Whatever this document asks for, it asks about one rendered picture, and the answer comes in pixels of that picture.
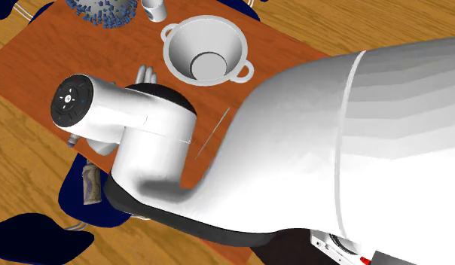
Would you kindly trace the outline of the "thin silver rod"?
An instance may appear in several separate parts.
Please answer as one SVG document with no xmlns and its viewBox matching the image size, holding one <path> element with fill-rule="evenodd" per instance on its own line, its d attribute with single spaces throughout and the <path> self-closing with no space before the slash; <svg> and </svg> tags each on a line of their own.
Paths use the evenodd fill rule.
<svg viewBox="0 0 455 265">
<path fill-rule="evenodd" d="M 223 115 L 221 116 L 221 118 L 219 119 L 218 123 L 215 125 L 215 127 L 213 128 L 212 132 L 209 134 L 209 137 L 206 139 L 206 141 L 203 143 L 202 147 L 200 148 L 200 150 L 198 151 L 196 157 L 194 158 L 195 160 L 201 155 L 201 153 L 203 152 L 204 148 L 206 147 L 206 145 L 209 143 L 209 140 L 212 138 L 212 136 L 215 134 L 215 131 L 219 128 L 219 126 L 221 125 L 221 122 L 225 119 L 225 117 L 227 116 L 228 112 L 230 111 L 231 107 L 229 106 L 226 111 L 223 113 Z"/>
</svg>

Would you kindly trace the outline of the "white hand figure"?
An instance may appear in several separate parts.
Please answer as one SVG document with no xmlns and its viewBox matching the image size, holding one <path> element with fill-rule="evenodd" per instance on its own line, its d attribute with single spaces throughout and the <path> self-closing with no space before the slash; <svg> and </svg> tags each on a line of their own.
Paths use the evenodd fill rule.
<svg viewBox="0 0 455 265">
<path fill-rule="evenodd" d="M 139 67 L 135 84 L 156 84 L 157 73 L 152 66 L 141 65 Z"/>
</svg>

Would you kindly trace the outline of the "navy blue chair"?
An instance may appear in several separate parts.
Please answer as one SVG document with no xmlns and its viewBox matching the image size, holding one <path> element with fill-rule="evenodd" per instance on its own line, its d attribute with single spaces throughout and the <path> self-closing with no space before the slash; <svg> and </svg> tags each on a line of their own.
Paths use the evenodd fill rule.
<svg viewBox="0 0 455 265">
<path fill-rule="evenodd" d="M 245 14 L 246 16 L 251 17 L 254 20 L 261 21 L 260 17 L 253 10 L 253 8 L 251 8 L 243 0 L 217 0 L 217 1 L 222 3 L 223 5 L 233 8 L 236 11 L 239 11 L 242 14 Z"/>
<path fill-rule="evenodd" d="M 36 20 L 40 15 L 42 15 L 51 5 L 53 2 L 49 2 L 45 5 L 43 5 L 41 8 L 38 9 L 38 11 L 35 13 L 35 15 L 32 17 L 32 19 L 29 21 L 29 23 L 32 23 L 34 20 Z"/>
<path fill-rule="evenodd" d="M 84 204 L 84 182 L 81 175 L 86 163 L 86 157 L 76 155 L 59 191 L 60 208 L 70 217 L 92 226 L 112 228 L 122 225 L 130 219 L 131 214 L 115 209 L 108 201 L 103 190 L 108 174 L 103 170 L 100 170 L 102 201 L 97 204 Z"/>
<path fill-rule="evenodd" d="M 0 20 L 7 18 L 17 3 L 17 0 L 0 0 Z"/>
<path fill-rule="evenodd" d="M 24 213 L 0 222 L 0 258 L 30 265 L 64 265 L 94 241 L 87 231 L 65 230 L 40 213 Z"/>
</svg>

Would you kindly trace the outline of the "dark robot stand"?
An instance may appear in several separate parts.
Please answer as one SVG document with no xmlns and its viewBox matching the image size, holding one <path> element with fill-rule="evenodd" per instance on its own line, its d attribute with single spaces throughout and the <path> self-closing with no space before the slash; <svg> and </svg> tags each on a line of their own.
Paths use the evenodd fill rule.
<svg viewBox="0 0 455 265">
<path fill-rule="evenodd" d="M 310 243 L 308 229 L 279 231 L 266 245 L 252 251 L 265 265 L 339 265 Z"/>
</svg>

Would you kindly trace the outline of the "white cup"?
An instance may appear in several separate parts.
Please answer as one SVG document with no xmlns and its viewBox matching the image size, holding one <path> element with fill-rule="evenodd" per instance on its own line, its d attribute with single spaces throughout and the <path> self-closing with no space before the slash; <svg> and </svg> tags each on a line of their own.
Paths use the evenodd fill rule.
<svg viewBox="0 0 455 265">
<path fill-rule="evenodd" d="M 160 23 L 167 18 L 164 0 L 141 0 L 141 5 L 150 21 Z"/>
</svg>

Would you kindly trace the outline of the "patterned beige cylinder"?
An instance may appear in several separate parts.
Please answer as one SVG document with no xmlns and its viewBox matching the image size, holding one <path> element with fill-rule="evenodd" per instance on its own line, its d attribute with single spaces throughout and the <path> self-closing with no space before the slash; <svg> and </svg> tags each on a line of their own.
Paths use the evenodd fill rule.
<svg viewBox="0 0 455 265">
<path fill-rule="evenodd" d="M 100 169 L 87 161 L 82 171 L 83 204 L 92 205 L 102 201 Z"/>
</svg>

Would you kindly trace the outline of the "blue spiky ball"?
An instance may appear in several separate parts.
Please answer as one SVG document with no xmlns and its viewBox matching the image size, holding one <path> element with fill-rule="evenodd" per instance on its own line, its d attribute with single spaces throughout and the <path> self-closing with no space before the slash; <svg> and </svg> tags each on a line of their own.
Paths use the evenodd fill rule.
<svg viewBox="0 0 455 265">
<path fill-rule="evenodd" d="M 136 15 L 137 0 L 65 0 L 84 21 L 104 29 L 127 25 Z"/>
</svg>

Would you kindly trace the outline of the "brown wooden table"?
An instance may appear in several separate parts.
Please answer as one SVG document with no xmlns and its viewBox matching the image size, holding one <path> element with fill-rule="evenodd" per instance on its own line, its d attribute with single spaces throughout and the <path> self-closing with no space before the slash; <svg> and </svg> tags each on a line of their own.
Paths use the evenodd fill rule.
<svg viewBox="0 0 455 265">
<path fill-rule="evenodd" d="M 57 86 L 74 73 L 88 73 L 120 85 L 132 83 L 141 64 L 152 65 L 160 82 L 179 91 L 195 107 L 198 118 L 195 143 L 182 173 L 182 186 L 193 187 L 215 156 L 227 127 L 242 101 L 263 80 L 294 65 L 323 58 L 323 53 L 216 0 L 166 0 L 167 22 L 178 23 L 198 15 L 216 15 L 235 23 L 248 43 L 248 58 L 255 67 L 251 81 L 195 87 L 175 78 L 163 61 L 162 23 L 138 11 L 126 26 L 93 26 L 58 0 L 35 22 L 0 49 L 0 96 L 33 120 L 66 139 L 53 125 L 50 101 Z M 201 155 L 198 151 L 215 125 L 231 107 Z"/>
</svg>

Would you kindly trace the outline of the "white two-handled colander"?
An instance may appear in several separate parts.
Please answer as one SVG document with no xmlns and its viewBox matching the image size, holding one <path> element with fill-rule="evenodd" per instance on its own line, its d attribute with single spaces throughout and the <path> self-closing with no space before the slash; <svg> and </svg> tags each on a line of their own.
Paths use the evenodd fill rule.
<svg viewBox="0 0 455 265">
<path fill-rule="evenodd" d="M 254 75 L 245 35 L 223 17 L 200 15 L 172 23 L 162 29 L 160 37 L 167 68 L 186 84 L 243 84 Z"/>
</svg>

